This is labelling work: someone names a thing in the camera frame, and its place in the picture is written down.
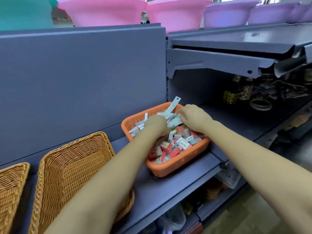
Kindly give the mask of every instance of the tiled floor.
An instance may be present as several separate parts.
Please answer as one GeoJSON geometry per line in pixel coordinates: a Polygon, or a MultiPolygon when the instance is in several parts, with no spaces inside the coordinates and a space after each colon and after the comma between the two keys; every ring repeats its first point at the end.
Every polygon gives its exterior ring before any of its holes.
{"type": "MultiPolygon", "coordinates": [[[[296,144],[275,144],[272,150],[312,172],[312,131],[296,144]]],[[[242,193],[204,234],[293,234],[252,188],[242,193]]]]}

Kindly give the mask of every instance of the plastic bag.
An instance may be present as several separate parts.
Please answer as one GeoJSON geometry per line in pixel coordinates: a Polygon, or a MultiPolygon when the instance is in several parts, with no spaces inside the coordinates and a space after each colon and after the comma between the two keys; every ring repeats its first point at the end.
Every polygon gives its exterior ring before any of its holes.
{"type": "Polygon", "coordinates": [[[172,234],[173,231],[181,230],[185,222],[182,205],[178,203],[159,217],[158,226],[162,228],[162,234],[172,234]]]}

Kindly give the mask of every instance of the purple plastic basin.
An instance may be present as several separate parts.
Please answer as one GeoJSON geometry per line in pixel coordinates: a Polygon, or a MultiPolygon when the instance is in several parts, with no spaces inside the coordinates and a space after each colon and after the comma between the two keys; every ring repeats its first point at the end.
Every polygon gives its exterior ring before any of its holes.
{"type": "Polygon", "coordinates": [[[290,12],[299,2],[275,3],[257,6],[252,9],[248,24],[286,23],[290,12]]]}
{"type": "Polygon", "coordinates": [[[294,9],[289,14],[289,19],[287,23],[300,23],[301,19],[305,13],[312,7],[311,4],[299,4],[294,7],[294,9]]]}
{"type": "Polygon", "coordinates": [[[261,0],[236,0],[212,3],[204,12],[204,27],[230,27],[245,25],[250,11],[261,0]]]}
{"type": "Polygon", "coordinates": [[[300,19],[299,23],[312,22],[312,6],[306,11],[304,16],[300,19]]]}

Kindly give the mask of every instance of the red eraser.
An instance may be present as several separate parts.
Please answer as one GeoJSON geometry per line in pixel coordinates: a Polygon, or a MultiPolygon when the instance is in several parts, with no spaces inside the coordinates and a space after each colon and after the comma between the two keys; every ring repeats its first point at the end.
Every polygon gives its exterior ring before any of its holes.
{"type": "Polygon", "coordinates": [[[173,158],[177,156],[179,153],[180,153],[179,148],[175,148],[173,151],[171,151],[171,153],[169,153],[169,157],[173,158]]]}
{"type": "Polygon", "coordinates": [[[199,134],[196,131],[191,130],[190,135],[194,136],[194,139],[199,138],[199,134]]]}
{"type": "Polygon", "coordinates": [[[166,152],[165,151],[163,151],[163,154],[162,154],[162,156],[161,156],[161,162],[164,162],[165,160],[166,160],[166,152]]]}
{"type": "Polygon", "coordinates": [[[160,144],[160,148],[162,151],[165,151],[166,153],[169,153],[170,150],[171,150],[171,147],[172,147],[172,144],[168,143],[168,142],[165,142],[163,141],[161,144],[160,144]]]}
{"type": "Polygon", "coordinates": [[[157,157],[158,155],[157,155],[157,153],[156,153],[156,149],[155,148],[152,148],[151,149],[151,151],[150,151],[150,153],[147,155],[147,158],[148,159],[153,159],[153,158],[155,158],[155,157],[157,157]]]}

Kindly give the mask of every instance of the pink plastic basin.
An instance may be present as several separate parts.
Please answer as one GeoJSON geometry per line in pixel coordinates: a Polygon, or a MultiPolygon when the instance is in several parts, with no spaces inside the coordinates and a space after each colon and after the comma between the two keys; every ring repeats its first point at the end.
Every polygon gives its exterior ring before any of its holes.
{"type": "Polygon", "coordinates": [[[301,20],[303,19],[303,16],[305,13],[311,9],[311,4],[299,4],[294,7],[294,9],[289,14],[289,19],[287,23],[301,23],[301,20]]]}
{"type": "Polygon", "coordinates": [[[261,0],[236,0],[212,3],[204,11],[204,27],[245,25],[250,16],[250,11],[259,3],[261,3],[261,0]]]}
{"type": "Polygon", "coordinates": [[[252,9],[248,24],[286,23],[290,12],[299,2],[260,5],[252,9]]]}
{"type": "Polygon", "coordinates": [[[141,23],[146,0],[58,0],[76,27],[141,23]]]}
{"type": "Polygon", "coordinates": [[[312,22],[312,7],[304,14],[304,16],[300,19],[299,23],[303,22],[312,22]]]}
{"type": "Polygon", "coordinates": [[[160,23],[166,34],[199,29],[204,9],[212,0],[155,0],[148,2],[150,23],[160,23]]]}

